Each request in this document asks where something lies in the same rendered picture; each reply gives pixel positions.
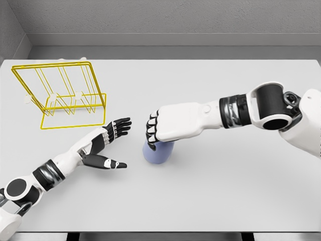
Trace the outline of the light blue cup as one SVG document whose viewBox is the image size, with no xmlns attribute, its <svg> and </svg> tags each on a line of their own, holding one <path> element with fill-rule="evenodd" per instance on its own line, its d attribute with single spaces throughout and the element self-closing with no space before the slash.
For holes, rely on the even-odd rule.
<svg viewBox="0 0 321 241">
<path fill-rule="evenodd" d="M 174 142 L 157 142 L 155 143 L 156 150 L 153 151 L 147 141 L 145 141 L 142 153 L 144 158 L 152 164 L 165 163 L 171 156 L 174 149 Z"/>
</svg>

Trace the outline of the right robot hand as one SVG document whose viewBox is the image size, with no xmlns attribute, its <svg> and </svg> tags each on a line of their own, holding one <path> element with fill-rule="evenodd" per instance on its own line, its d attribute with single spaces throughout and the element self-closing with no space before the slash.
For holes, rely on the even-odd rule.
<svg viewBox="0 0 321 241">
<path fill-rule="evenodd" d="M 171 104 L 150 114 L 146 123 L 148 147 L 156 150 L 156 143 L 171 142 L 198 136 L 205 129 L 210 107 L 196 102 Z"/>
</svg>

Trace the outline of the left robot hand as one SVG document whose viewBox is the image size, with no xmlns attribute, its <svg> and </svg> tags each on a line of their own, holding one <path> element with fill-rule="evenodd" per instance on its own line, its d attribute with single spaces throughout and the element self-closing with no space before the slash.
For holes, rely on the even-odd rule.
<svg viewBox="0 0 321 241">
<path fill-rule="evenodd" d="M 98 132 L 93 134 L 89 147 L 81 148 L 78 153 L 85 166 L 98 169 L 124 169 L 126 163 L 117 162 L 111 158 L 99 155 L 105 147 L 115 139 L 125 136 L 130 130 L 132 122 L 129 117 L 111 121 L 108 125 L 96 129 Z"/>
</svg>

